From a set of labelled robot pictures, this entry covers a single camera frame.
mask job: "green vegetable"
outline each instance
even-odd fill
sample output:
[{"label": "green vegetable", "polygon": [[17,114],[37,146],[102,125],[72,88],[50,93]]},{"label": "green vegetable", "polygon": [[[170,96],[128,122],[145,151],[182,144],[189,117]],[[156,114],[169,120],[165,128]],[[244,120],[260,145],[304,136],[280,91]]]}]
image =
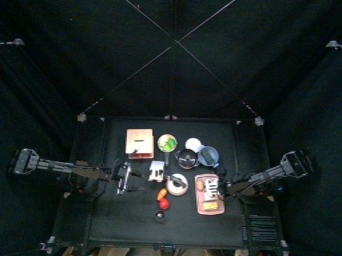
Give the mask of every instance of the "green vegetable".
[{"label": "green vegetable", "polygon": [[169,138],[166,141],[166,144],[168,144],[169,148],[173,148],[176,146],[176,141]]},{"label": "green vegetable", "polygon": [[162,151],[165,151],[165,152],[169,152],[169,151],[170,151],[170,147],[168,146],[168,144],[164,145]]}]

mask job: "red apple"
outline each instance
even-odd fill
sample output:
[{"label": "red apple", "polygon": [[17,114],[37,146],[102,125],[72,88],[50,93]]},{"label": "red apple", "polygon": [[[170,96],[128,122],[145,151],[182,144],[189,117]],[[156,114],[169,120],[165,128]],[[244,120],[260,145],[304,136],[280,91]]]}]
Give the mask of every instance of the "red apple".
[{"label": "red apple", "polygon": [[161,198],[158,201],[158,208],[165,211],[169,207],[169,202],[166,201],[165,198]]}]

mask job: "brown box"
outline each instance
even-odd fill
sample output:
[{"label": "brown box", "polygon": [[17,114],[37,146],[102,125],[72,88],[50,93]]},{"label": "brown box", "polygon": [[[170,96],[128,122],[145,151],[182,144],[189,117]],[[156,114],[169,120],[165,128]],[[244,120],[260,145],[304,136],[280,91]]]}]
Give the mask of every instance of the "brown box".
[{"label": "brown box", "polygon": [[125,154],[129,159],[153,158],[152,129],[128,129],[125,137]]}]

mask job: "black tabletop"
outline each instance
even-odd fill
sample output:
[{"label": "black tabletop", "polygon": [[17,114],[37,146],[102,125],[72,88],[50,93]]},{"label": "black tabletop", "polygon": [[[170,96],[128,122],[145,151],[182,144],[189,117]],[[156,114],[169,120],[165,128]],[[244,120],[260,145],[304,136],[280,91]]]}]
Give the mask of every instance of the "black tabletop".
[{"label": "black tabletop", "polygon": [[[225,168],[227,173],[239,175],[239,172],[243,171],[240,165],[244,166],[245,170],[257,168],[263,159],[257,159],[260,158],[259,153],[255,154],[257,150],[253,147],[259,143],[257,140],[249,142],[249,152],[245,151],[244,147],[248,143],[245,144],[245,141],[243,142],[240,138],[244,136],[243,134],[237,135],[237,144],[241,146],[236,149],[236,125],[235,121],[193,122],[106,119],[104,124],[98,125],[96,123],[94,127],[97,128],[85,129],[82,127],[85,132],[78,137],[74,157],[80,158],[80,155],[84,155],[85,158],[89,158],[89,162],[97,162],[94,164],[98,164],[100,161],[104,166],[114,165],[117,159],[126,160],[132,168],[148,176],[150,161],[162,161],[164,159],[162,152],[156,147],[156,140],[158,136],[166,133],[172,134],[177,140],[174,152],[184,148],[188,138],[197,138],[203,145],[217,150],[219,165]],[[152,129],[154,137],[153,159],[129,160],[126,158],[124,153],[126,129]],[[247,130],[245,136],[249,139],[252,137],[249,131],[256,132],[256,130],[255,127]],[[236,199],[225,199],[223,214],[207,216],[197,213],[195,176],[212,173],[212,169],[201,165],[189,170],[181,169],[174,159],[174,152],[169,156],[169,166],[165,167],[165,174],[182,174],[188,181],[188,191],[178,197],[166,195],[170,207],[165,211],[165,221],[157,223],[153,219],[157,210],[156,194],[165,187],[165,183],[129,177],[129,185],[144,187],[144,191],[125,192],[122,196],[116,196],[116,185],[113,183],[106,185],[105,192],[93,205],[89,229],[90,241],[116,244],[172,244],[186,247],[241,246],[243,212],[240,202]]]}]

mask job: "black curtain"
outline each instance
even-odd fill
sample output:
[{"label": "black curtain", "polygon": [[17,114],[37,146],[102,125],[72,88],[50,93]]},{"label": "black curtain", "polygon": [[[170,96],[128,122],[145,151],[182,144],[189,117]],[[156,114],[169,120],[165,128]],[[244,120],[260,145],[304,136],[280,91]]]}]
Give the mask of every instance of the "black curtain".
[{"label": "black curtain", "polygon": [[129,2],[0,1],[74,113],[265,118],[340,27],[339,0]]},{"label": "black curtain", "polygon": [[19,148],[68,160],[76,116],[19,47],[0,46],[0,70],[0,255],[37,255],[52,232],[60,193],[52,176],[37,172],[15,178],[6,169]]},{"label": "black curtain", "polygon": [[297,255],[340,255],[342,51],[331,49],[268,119],[273,164],[284,152],[308,150],[315,172],[287,180],[280,213]]}]

